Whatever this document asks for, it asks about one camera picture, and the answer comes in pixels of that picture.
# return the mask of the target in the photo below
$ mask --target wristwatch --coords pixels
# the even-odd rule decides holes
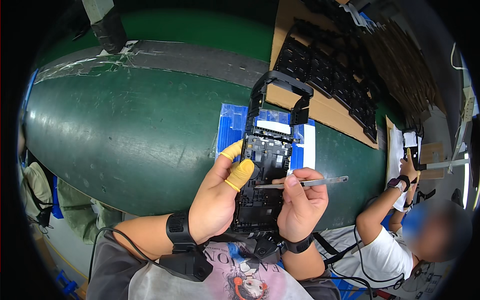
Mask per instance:
[[[158,264],[176,277],[202,282],[213,271],[203,250],[210,240],[197,245],[188,228],[188,211],[175,213],[168,217],[167,236],[173,243],[172,254],[162,255]]]
[[[403,184],[402,182],[400,181],[399,178],[392,178],[388,183],[387,183],[387,187],[389,188],[398,188],[400,190],[400,193],[403,193],[405,192],[405,189],[403,187]]]

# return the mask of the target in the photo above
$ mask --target fluorescent light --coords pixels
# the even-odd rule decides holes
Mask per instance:
[[[463,155],[464,159],[468,159],[468,153],[465,152]],[[463,183],[463,209],[467,207],[467,198],[468,198],[468,183],[470,182],[470,164],[465,164],[465,181]]]

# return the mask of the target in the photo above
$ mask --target metal bar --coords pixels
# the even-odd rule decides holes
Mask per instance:
[[[348,181],[348,176],[306,180],[306,181],[300,181],[300,183],[302,184],[302,186],[314,186],[314,185],[338,183],[338,182],[346,182],[346,181]],[[283,184],[264,184],[264,185],[257,185],[255,188],[256,189],[283,189],[283,187],[284,187]]]
[[[467,164],[470,162],[470,158],[465,158],[465,159],[457,159],[457,160],[452,160],[452,161],[445,161],[442,163],[434,163],[434,164],[427,164],[427,170],[431,169],[441,169],[441,168],[448,168],[450,166],[456,167],[456,166],[461,166],[464,164]]]

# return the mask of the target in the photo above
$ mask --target forearm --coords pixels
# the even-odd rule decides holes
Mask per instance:
[[[314,243],[302,253],[287,251],[282,255],[282,262],[285,270],[296,280],[315,278],[325,271],[324,261]]]
[[[115,229],[123,232],[148,258],[155,260],[164,254],[171,254],[173,244],[167,236],[167,219],[170,216],[142,216],[118,224]],[[196,229],[189,228],[190,235],[197,242]],[[114,232],[117,242],[138,258],[143,257],[120,234]]]
[[[356,225],[364,245],[376,239],[382,230],[380,223],[401,194],[398,188],[387,188],[372,205],[358,215]]]
[[[407,192],[405,204],[407,205],[412,204],[414,192],[415,192],[414,190]],[[402,227],[401,222],[407,210],[408,208],[403,208],[403,211],[395,210],[395,212],[390,217],[390,220],[388,221],[388,226],[390,230],[396,232],[400,227]]]

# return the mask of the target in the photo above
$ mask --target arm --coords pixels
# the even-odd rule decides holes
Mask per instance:
[[[299,181],[322,178],[319,172],[302,168],[284,179],[272,181],[273,184],[285,182],[284,203],[277,219],[281,237],[298,242],[311,234],[328,205],[327,189],[325,185],[302,187]],[[296,280],[315,278],[325,271],[324,261],[313,243],[302,253],[287,251],[282,262]]]
[[[407,192],[407,198],[405,199],[405,204],[411,205],[413,201],[413,195],[415,194],[415,190],[417,189],[417,183],[412,186],[412,189]],[[388,221],[388,228],[390,231],[397,232],[402,227],[402,219],[405,213],[407,212],[408,208],[404,208],[403,212],[395,210],[393,215],[390,217]]]
[[[222,234],[230,226],[235,210],[235,196],[253,173],[249,159],[232,164],[241,152],[240,140],[221,152],[208,171],[189,210],[189,231],[197,244]],[[170,215],[143,216],[124,221],[115,228],[127,235],[150,259],[171,254],[173,244],[167,236],[166,225]],[[121,235],[114,233],[117,242],[133,255],[141,255]]]
[[[315,278],[325,271],[324,261],[315,248],[315,243],[299,254],[287,251],[282,255],[282,262],[285,270],[296,280]]]
[[[400,160],[402,163],[400,174],[408,176],[412,182],[418,174],[413,167],[410,148],[407,150],[407,159],[408,161]],[[407,186],[403,180],[401,182],[403,186]],[[382,230],[381,222],[401,194],[402,192],[397,188],[387,188],[370,207],[358,215],[357,230],[364,245],[370,244],[378,237]]]

